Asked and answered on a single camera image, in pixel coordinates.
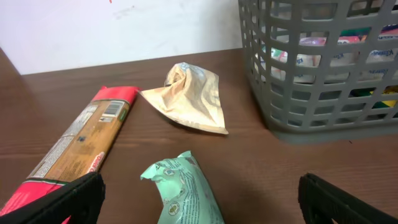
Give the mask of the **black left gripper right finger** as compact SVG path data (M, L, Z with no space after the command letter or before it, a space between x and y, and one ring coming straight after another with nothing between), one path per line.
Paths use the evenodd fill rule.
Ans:
M299 180L298 202L306 224L397 224L397 218L311 173Z

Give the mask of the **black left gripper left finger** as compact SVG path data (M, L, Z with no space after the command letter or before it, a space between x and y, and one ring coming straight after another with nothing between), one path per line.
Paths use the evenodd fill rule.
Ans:
M69 183L28 180L1 209L1 223L95 224L105 193L103 178L97 172Z

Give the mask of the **tissue pocket pack bundle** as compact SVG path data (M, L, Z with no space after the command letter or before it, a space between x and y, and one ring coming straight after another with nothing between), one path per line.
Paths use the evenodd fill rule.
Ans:
M371 29L351 29L344 30L338 40L338 45L353 45L361 42L365 42L370 34ZM381 32L377 35L377 40L396 40L397 39L397 25L391 24L386 25L381 29ZM309 33L301 37L299 44L302 46L320 47L324 46L328 40L328 34L316 34ZM353 65L359 59L360 52L358 50L350 50L345 52L339 52L334 54L330 58L326 59L329 63L329 67L343 67L346 65ZM287 62L288 52L272 48L271 59L281 63ZM317 68L321 61L325 57L322 55L309 55L309 54L298 54L296 57L296 65L299 67L312 67ZM390 47L388 49L377 49L370 51L367 56L367 63L378 63L378 62L392 62L397 60L397 48ZM362 71L358 75L359 81L368 80L380 80L389 70L387 68L373 68ZM287 76L287 72L281 68L271 66L271 77L278 80L284 81ZM325 75L324 81L326 83L338 83L347 80L350 76L349 72L333 72ZM295 83L311 84L315 81L316 76L312 74L296 73L294 74Z

